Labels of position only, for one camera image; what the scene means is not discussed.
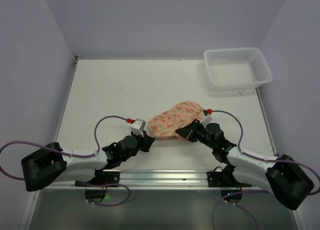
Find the floral mesh laundry bag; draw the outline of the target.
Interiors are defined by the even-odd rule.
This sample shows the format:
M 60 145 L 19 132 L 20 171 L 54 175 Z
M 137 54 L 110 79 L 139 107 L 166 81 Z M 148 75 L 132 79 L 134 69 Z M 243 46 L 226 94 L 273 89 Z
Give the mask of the floral mesh laundry bag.
M 201 121 L 204 116 L 204 109 L 198 103 L 183 101 L 151 118 L 148 122 L 148 128 L 157 140 L 181 139 L 176 130 L 188 126 L 194 120 Z

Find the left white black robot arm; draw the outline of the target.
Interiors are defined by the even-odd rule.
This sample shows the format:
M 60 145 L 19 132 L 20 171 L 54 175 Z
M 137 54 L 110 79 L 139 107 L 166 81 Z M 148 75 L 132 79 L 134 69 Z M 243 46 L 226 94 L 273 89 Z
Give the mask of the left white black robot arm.
M 141 135 L 131 133 L 103 147 L 92 157 L 67 156 L 58 142 L 50 143 L 46 147 L 57 152 L 40 148 L 21 160 L 26 190 L 34 192 L 52 183 L 67 181 L 85 182 L 95 187 L 102 185 L 107 182 L 103 170 L 119 167 L 139 151 L 148 153 L 155 140 L 146 131 Z

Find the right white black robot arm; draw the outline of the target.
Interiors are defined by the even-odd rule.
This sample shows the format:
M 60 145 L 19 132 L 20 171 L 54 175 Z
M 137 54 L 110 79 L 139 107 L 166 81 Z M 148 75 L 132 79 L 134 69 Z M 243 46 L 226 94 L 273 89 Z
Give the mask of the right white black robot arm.
M 200 142 L 212 150 L 214 158 L 226 165 L 223 182 L 227 186 L 248 184 L 272 193 L 286 208 L 296 210 L 314 188 L 314 183 L 288 155 L 268 157 L 241 151 L 225 138 L 217 123 L 203 126 L 194 120 L 175 133 L 189 142 Z

